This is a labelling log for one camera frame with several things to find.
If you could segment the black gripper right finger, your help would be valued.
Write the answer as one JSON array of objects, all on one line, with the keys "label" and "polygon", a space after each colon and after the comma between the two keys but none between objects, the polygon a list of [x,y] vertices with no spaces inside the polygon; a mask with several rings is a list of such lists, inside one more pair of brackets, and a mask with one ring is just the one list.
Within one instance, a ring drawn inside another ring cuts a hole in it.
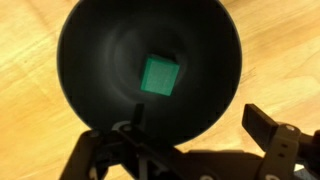
[{"label": "black gripper right finger", "polygon": [[307,135],[291,124],[274,121],[254,104],[244,106],[242,126],[265,152],[258,180],[301,180],[294,173],[296,164],[319,180],[319,130]]}]

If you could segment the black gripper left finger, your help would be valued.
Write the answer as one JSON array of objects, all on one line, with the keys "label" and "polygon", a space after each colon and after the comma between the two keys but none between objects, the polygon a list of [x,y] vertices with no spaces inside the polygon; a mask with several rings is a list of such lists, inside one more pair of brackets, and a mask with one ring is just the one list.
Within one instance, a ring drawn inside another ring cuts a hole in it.
[{"label": "black gripper left finger", "polygon": [[137,104],[133,118],[116,123],[110,133],[82,133],[59,180],[103,180],[114,165],[122,165],[134,180],[174,180],[161,159],[166,145],[139,128],[143,120],[144,105]]}]

